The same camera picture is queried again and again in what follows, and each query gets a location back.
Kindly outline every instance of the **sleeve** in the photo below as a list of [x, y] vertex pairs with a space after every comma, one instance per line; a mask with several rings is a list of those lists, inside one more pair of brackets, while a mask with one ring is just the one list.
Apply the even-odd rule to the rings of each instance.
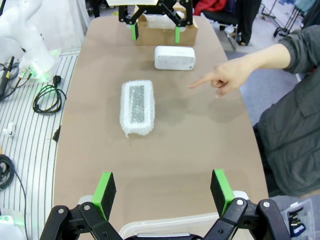
[[290, 64], [284, 70], [293, 74], [307, 73], [320, 65], [320, 25], [296, 30], [280, 39], [290, 53]]

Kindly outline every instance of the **red cloth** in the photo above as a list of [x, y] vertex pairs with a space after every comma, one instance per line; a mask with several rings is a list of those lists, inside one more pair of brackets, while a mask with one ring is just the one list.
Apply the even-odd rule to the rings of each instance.
[[200, 0], [194, 9], [194, 15], [200, 16], [203, 10], [209, 10], [212, 12], [222, 11], [228, 0]]

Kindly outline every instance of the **brown tabletop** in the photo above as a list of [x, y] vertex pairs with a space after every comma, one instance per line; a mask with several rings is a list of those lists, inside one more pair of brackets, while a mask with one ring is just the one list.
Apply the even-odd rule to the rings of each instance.
[[[208, 84], [188, 84], [227, 60], [210, 23], [195, 18], [196, 63], [191, 71], [157, 70], [154, 46], [135, 46], [118, 18], [92, 21], [85, 37], [63, 116], [54, 205], [76, 206], [93, 195], [103, 172], [117, 188], [110, 222], [216, 212], [210, 192], [214, 168], [253, 202], [267, 198], [261, 159], [240, 91], [215, 99]], [[119, 122], [121, 86], [151, 80], [155, 122], [147, 136], [125, 136]]]

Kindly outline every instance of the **metal platform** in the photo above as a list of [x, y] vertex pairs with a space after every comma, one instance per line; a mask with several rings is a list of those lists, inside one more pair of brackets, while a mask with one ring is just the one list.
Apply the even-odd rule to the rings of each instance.
[[[54, 75], [62, 77], [61, 88], [67, 95], [80, 50], [65, 50], [58, 59]], [[38, 114], [32, 109], [35, 96], [46, 83], [23, 86], [0, 102], [0, 146], [2, 153], [14, 162], [27, 195], [26, 223], [30, 240], [38, 240], [53, 207], [57, 143], [52, 140], [63, 118], [65, 105], [56, 114]], [[43, 99], [50, 106], [54, 93]], [[14, 137], [1, 131], [9, 122], [16, 124]], [[0, 209], [24, 212], [25, 200], [16, 177], [0, 191]]]

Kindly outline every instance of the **black pants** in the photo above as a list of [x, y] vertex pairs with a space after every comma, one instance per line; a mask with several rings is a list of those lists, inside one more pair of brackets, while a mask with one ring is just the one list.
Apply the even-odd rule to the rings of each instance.
[[274, 173], [271, 170], [271, 167], [267, 161], [267, 157], [265, 154], [264, 150], [264, 145], [261, 141], [261, 137], [257, 128], [257, 125], [253, 126], [253, 131], [255, 135], [256, 142], [258, 144], [261, 160], [262, 160], [262, 166], [263, 166], [263, 171], [264, 171], [264, 176], [265, 176], [265, 181], [266, 181], [266, 186], [268, 189], [268, 194], [269, 198], [275, 197], [278, 195], [286, 195], [277, 185]]
[[241, 41], [250, 42], [252, 25], [259, 11], [262, 0], [237, 0], [235, 2], [235, 15], [238, 18], [238, 32], [241, 33]]

